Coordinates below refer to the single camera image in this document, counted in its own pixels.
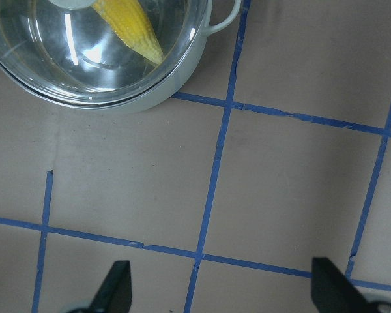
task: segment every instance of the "lid knob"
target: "lid knob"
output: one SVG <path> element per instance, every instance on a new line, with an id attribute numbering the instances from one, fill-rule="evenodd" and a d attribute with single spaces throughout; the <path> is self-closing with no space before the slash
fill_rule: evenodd
<path id="1" fill-rule="evenodd" d="M 77 10 L 79 8 L 87 8 L 96 0 L 50 0 L 54 5 L 69 10 Z"/>

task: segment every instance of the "transparent lid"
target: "transparent lid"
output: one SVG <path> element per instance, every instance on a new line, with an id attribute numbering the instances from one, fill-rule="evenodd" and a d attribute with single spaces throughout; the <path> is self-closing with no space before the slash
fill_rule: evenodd
<path id="1" fill-rule="evenodd" d="M 0 66 L 41 97 L 85 108 L 122 103 L 165 78 L 207 4 L 96 0 L 69 9 L 58 1 L 0 0 Z"/>

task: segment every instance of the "floor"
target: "floor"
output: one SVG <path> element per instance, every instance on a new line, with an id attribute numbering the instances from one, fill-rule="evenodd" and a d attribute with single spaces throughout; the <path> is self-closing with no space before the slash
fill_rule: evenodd
<path id="1" fill-rule="evenodd" d="M 132 115 L 0 71 L 0 312 L 89 301 L 115 260 L 131 312 L 317 312 L 314 256 L 391 300 L 391 1 L 244 0 Z"/>

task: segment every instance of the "pot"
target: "pot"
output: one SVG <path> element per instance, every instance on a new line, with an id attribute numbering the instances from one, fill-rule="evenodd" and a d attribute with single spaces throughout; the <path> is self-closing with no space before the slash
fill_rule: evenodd
<path id="1" fill-rule="evenodd" d="M 184 85 L 207 37 L 228 26 L 241 4 L 235 0 L 230 15 L 210 26 L 212 0 L 139 0 L 142 23 L 159 47 L 151 58 L 128 41 L 130 34 L 122 36 L 129 11 L 113 21 L 117 11 L 107 17 L 109 10 L 97 5 L 113 0 L 106 1 L 0 0 L 0 68 L 28 92 L 62 106 L 146 110 Z"/>

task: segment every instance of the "white handle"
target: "white handle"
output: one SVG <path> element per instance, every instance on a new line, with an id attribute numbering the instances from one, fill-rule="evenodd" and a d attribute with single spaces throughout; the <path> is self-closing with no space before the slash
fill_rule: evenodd
<path id="1" fill-rule="evenodd" d="M 207 25 L 205 26 L 202 34 L 204 36 L 210 36 L 211 34 L 217 33 L 218 31 L 221 31 L 223 28 L 226 28 L 236 18 L 237 14 L 239 13 L 241 5 L 242 5 L 242 0 L 235 0 L 235 4 L 233 5 L 233 10 L 232 12 L 230 12 L 230 15 L 222 23 L 219 23 L 214 26 L 210 26 L 209 23 L 210 23 L 210 16 L 211 16 L 213 3 L 212 0 L 208 0 L 207 12 L 206 12 Z"/>

